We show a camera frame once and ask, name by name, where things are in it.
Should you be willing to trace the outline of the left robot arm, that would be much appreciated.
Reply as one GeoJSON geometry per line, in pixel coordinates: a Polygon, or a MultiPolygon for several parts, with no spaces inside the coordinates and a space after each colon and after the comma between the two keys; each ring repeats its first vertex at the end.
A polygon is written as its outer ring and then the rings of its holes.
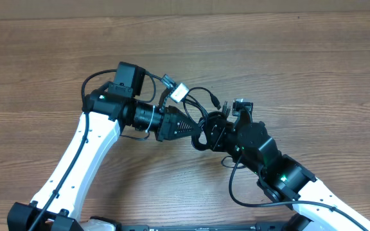
{"type": "Polygon", "coordinates": [[[113,81],[82,94],[82,115],[74,137],[44,186],[28,204],[14,203],[7,216],[9,230],[120,230],[111,219],[80,220],[87,192],[102,160],[124,127],[154,133],[158,141],[198,135],[201,129],[178,108],[137,99],[145,76],[157,77],[126,62],[113,70],[113,81]]]}

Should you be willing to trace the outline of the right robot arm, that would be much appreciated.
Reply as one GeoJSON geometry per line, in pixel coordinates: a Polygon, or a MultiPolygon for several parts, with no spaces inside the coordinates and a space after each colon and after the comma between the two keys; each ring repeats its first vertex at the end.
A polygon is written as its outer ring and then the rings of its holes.
{"type": "Polygon", "coordinates": [[[310,170],[282,154],[263,122],[241,110],[229,122],[212,112],[205,123],[207,146],[224,151],[236,164],[258,176],[257,185],[270,199],[267,207],[286,206],[296,212],[285,230],[370,230],[370,221],[338,198],[310,170]]]}

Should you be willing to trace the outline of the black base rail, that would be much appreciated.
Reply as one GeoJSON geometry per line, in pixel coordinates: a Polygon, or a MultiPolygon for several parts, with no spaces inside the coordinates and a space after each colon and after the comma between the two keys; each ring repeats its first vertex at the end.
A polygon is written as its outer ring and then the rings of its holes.
{"type": "Polygon", "coordinates": [[[83,230],[116,230],[116,231],[282,231],[311,230],[312,222],[302,215],[294,215],[289,221],[260,221],[249,225],[180,225],[180,226],[148,226],[122,225],[114,220],[98,216],[91,217],[80,224],[83,230]]]}

